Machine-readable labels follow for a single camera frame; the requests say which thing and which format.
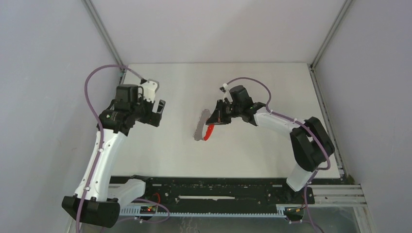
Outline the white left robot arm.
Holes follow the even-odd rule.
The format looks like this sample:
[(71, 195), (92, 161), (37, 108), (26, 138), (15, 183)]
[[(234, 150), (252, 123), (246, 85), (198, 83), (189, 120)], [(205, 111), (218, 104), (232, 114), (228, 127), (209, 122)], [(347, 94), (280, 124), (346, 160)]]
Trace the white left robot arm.
[(158, 82), (117, 86), (115, 98), (98, 116), (96, 142), (86, 172), (72, 196), (65, 196), (62, 208), (76, 221), (111, 228), (121, 209), (135, 199), (148, 202), (154, 190), (143, 178), (110, 185), (112, 170), (123, 142), (136, 122), (158, 127), (165, 101), (155, 101)]

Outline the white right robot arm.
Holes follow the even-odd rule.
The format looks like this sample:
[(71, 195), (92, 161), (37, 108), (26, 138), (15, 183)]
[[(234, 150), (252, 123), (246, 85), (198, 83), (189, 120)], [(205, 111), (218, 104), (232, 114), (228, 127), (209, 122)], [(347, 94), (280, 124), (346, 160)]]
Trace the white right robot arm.
[(206, 111), (207, 126), (204, 140), (207, 140), (214, 126), (227, 125), (233, 118), (240, 117), (244, 122), (256, 127), (263, 127), (281, 133), (290, 139), (296, 165), (286, 179), (288, 186), (282, 190), (285, 201), (295, 203), (302, 197), (302, 189), (309, 182), (313, 173), (323, 162), (328, 162), (335, 152), (335, 147), (320, 119), (311, 117), (303, 122), (297, 119), (286, 119), (271, 114), (266, 104), (254, 102), (243, 85), (227, 89), (231, 99), (219, 99), (212, 113)]

